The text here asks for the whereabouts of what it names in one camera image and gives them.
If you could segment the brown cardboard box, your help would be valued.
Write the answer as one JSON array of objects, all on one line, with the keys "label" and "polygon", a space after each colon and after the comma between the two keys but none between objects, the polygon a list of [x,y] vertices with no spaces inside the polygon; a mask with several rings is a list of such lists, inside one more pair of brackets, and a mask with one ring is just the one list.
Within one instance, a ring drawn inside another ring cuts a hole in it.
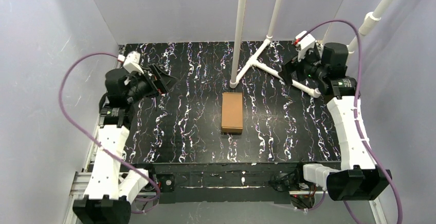
[{"label": "brown cardboard box", "polygon": [[222,98],[222,133],[242,133],[243,131],[243,94],[225,92]]}]

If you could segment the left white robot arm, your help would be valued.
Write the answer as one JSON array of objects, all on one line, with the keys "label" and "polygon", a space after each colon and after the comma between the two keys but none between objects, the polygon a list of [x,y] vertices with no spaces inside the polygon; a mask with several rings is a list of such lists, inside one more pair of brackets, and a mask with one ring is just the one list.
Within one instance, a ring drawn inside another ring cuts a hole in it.
[{"label": "left white robot arm", "polygon": [[134,104],[168,93],[178,79],[156,64],[110,70],[100,100],[97,152],[83,197],[72,210],[82,223],[129,223],[132,205],[151,182],[149,169],[130,165],[123,180],[123,149],[130,134]]}]

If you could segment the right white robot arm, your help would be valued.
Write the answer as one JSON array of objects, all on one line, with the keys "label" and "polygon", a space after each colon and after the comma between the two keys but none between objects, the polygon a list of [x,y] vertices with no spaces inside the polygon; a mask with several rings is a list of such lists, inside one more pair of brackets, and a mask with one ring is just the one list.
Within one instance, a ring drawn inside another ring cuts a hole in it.
[{"label": "right white robot arm", "polygon": [[363,142],[368,141],[355,98],[357,80],[346,76],[348,48],[341,43],[295,43],[296,55],[282,64],[279,76],[286,84],[312,79],[329,98],[327,108],[337,132],[341,153],[339,170],[320,163],[300,163],[296,182],[312,183],[327,191],[333,201],[374,200],[392,175],[383,172]]}]

